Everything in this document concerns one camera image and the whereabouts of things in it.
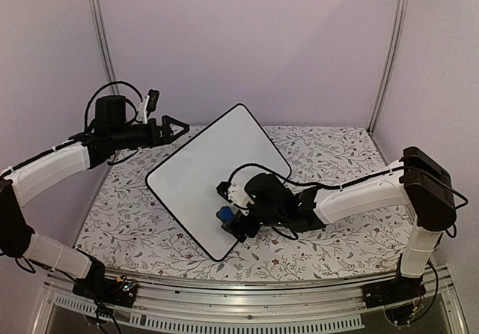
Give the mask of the blue whiteboard eraser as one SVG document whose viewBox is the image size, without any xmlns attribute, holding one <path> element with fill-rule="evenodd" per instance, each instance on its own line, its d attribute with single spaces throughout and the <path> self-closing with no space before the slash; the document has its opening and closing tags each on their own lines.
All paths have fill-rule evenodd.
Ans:
<svg viewBox="0 0 479 334">
<path fill-rule="evenodd" d="M 221 207 L 216 212 L 216 217 L 223 223 L 231 221 L 234 218 L 234 212 L 228 206 Z"/>
</svg>

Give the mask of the white whiteboard black frame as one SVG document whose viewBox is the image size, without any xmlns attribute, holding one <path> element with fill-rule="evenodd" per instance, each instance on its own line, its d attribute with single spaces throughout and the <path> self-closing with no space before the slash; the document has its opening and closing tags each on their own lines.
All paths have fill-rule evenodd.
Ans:
<svg viewBox="0 0 479 334">
<path fill-rule="evenodd" d="M 245 185 L 260 173 L 258 165 L 285 177 L 292 172 L 253 114 L 238 103 L 149 171 L 145 183 L 208 257 L 220 262 L 237 239 L 216 217 L 227 205 L 216 187 L 229 177 Z"/>
</svg>

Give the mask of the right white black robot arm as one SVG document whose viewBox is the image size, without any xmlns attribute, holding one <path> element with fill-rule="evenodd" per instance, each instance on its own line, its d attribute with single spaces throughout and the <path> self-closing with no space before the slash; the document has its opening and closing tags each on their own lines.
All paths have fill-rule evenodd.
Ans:
<svg viewBox="0 0 479 334">
<path fill-rule="evenodd" d="M 350 182 L 327 185 L 298 183 L 293 193 L 290 180 L 262 165 L 260 173 L 239 185 L 235 176 L 248 164 L 236 168 L 216 188 L 227 202 L 216 216 L 222 229 L 239 242 L 253 238 L 263 226 L 290 231 L 290 239 L 303 232 L 323 229 L 341 219 L 395 205 L 412 210 L 415 224 L 397 265 L 398 276 L 387 285 L 387 295 L 402 301 L 416 287 L 441 234 L 455 225 L 460 198 L 450 174 L 417 147 L 403 150 L 403 156 L 380 171 Z"/>
</svg>

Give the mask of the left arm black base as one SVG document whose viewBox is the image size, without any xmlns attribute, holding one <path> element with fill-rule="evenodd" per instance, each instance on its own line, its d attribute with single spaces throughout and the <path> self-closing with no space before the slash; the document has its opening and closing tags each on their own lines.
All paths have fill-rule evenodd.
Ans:
<svg viewBox="0 0 479 334">
<path fill-rule="evenodd" d="M 138 293 L 138 281 L 121 275 L 115 279 L 106 277 L 106 267 L 96 258 L 89 256 L 91 267 L 84 279 L 76 279 L 73 293 L 77 296 L 132 308 Z"/>
</svg>

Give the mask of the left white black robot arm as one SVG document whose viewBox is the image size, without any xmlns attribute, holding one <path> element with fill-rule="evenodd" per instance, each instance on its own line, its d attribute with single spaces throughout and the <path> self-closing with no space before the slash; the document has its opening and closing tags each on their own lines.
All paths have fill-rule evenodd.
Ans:
<svg viewBox="0 0 479 334">
<path fill-rule="evenodd" d="M 141 123 L 114 123 L 94 119 L 66 142 L 2 172 L 1 254 L 82 279 L 82 287 L 94 299 L 105 299 L 112 291 L 111 283 L 93 271 L 94 260 L 29 224 L 32 205 L 58 194 L 60 186 L 76 174 L 104 163 L 116 165 L 113 158 L 119 151 L 169 145 L 188 131 L 188 124 L 167 115 L 160 122 L 146 119 Z"/>
</svg>

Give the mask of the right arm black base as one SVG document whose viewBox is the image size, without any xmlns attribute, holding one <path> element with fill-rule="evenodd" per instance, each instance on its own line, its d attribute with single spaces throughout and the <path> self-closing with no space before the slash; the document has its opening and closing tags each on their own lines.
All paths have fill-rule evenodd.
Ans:
<svg viewBox="0 0 479 334">
<path fill-rule="evenodd" d="M 361 292 L 368 309 L 383 307 L 388 322 L 401 327 L 411 324 L 426 289 L 422 277 L 406 278 L 397 272 L 393 279 L 363 285 Z"/>
</svg>

